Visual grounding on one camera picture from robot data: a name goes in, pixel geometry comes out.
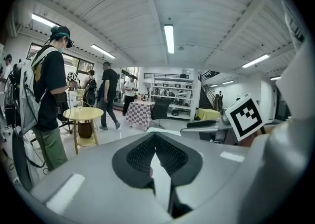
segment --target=jeans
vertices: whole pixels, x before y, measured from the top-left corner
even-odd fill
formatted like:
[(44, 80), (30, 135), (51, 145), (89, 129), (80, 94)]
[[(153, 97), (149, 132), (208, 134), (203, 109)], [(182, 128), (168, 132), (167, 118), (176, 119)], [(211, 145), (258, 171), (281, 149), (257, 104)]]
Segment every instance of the jeans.
[(36, 139), (46, 160), (48, 171), (52, 171), (67, 162), (67, 156), (60, 137), (60, 129), (42, 131), (33, 128)]
[(127, 110), (129, 108), (129, 104), (131, 102), (134, 102), (134, 96), (125, 96), (125, 103), (123, 108), (123, 114), (127, 113)]
[(109, 114), (109, 116), (113, 119), (114, 123), (118, 122), (113, 111), (113, 102), (114, 102), (114, 98), (108, 98), (107, 102), (104, 101), (103, 97), (100, 99), (100, 107), (104, 111), (104, 114), (100, 118), (102, 126), (105, 126), (105, 127), (107, 126), (106, 111)]

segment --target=display shelf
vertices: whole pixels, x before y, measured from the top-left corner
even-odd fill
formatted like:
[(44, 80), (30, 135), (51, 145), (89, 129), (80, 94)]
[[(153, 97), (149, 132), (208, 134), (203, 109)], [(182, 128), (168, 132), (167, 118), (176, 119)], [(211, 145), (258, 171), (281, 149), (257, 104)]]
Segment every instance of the display shelf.
[(188, 82), (192, 83), (193, 80), (183, 79), (183, 78), (165, 78), (165, 77), (154, 77), (155, 80), (162, 80), (162, 81), (174, 81), (174, 82)]
[(190, 120), (190, 116), (189, 115), (181, 114), (181, 113), (178, 116), (173, 116), (171, 113), (167, 113), (167, 117)]
[(171, 98), (171, 99), (181, 99), (181, 100), (192, 100), (192, 98), (181, 98), (181, 97), (175, 97), (175, 96), (159, 96), (159, 95), (151, 95), (154, 97), (164, 97), (164, 98)]
[(175, 105), (175, 104), (169, 104), (169, 106), (173, 107), (173, 108), (181, 108), (181, 109), (191, 110), (190, 107), (186, 107), (186, 106), (180, 106), (180, 105)]
[(175, 88), (175, 87), (162, 87), (162, 86), (153, 86), (154, 88), (164, 88), (164, 89), (177, 89), (177, 90), (187, 90), (193, 91), (191, 88)]

